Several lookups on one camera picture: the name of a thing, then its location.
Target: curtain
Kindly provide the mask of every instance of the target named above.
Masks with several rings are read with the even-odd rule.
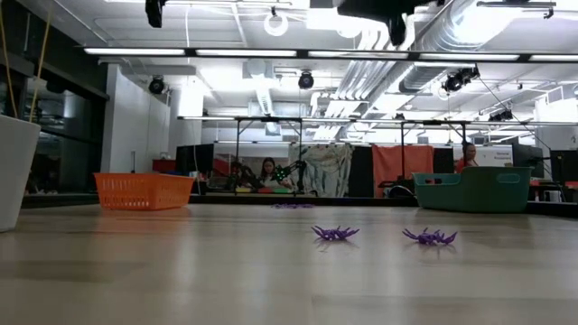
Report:
[[[351,158],[350,198],[373,198],[373,154],[370,147],[356,147]]]
[[[434,148],[429,145],[407,145],[405,179],[411,179],[412,172],[434,172]],[[373,178],[375,197],[383,197],[383,189],[378,188],[382,181],[397,181],[401,176],[401,146],[371,147],[373,153]]]
[[[322,198],[342,198],[348,192],[350,179],[350,145],[315,145],[302,147],[302,159],[307,163],[303,174],[303,186],[306,193],[317,191]],[[289,150],[291,161],[299,159],[299,147]],[[298,174],[292,175],[295,182]]]

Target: white planter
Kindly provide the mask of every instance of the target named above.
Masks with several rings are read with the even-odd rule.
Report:
[[[0,116],[0,232],[16,227],[40,126]]]

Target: white fabric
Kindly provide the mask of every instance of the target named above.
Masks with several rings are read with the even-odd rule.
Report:
[[[303,186],[306,193],[317,191],[319,197],[342,198],[349,190],[351,156],[350,145],[316,145],[303,147],[302,159],[307,163],[303,174]],[[291,160],[299,159],[299,147],[291,147]],[[297,172],[292,174],[294,182]]]

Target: red object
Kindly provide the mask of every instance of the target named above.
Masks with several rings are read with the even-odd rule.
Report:
[[[401,146],[395,147],[371,147],[373,153],[373,180],[376,186],[374,193],[376,198],[383,197],[383,189],[378,185],[382,181],[397,181],[401,175]],[[406,175],[411,179],[412,172],[434,172],[434,148],[429,145],[407,145]]]
[[[153,159],[153,171],[174,172],[177,169],[177,161],[171,159]]]
[[[189,203],[192,177],[163,174],[95,173],[104,209],[158,210]]]

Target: wall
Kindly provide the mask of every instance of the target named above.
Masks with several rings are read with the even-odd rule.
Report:
[[[195,145],[201,143],[201,121],[179,120],[180,108],[183,96],[181,90],[175,90],[171,94],[171,129],[169,131],[169,155],[174,159],[177,147],[183,145]],[[202,98],[200,103],[200,115],[202,114]]]
[[[102,172],[150,172],[152,159],[168,151],[170,108],[125,77],[117,65],[108,67]]]

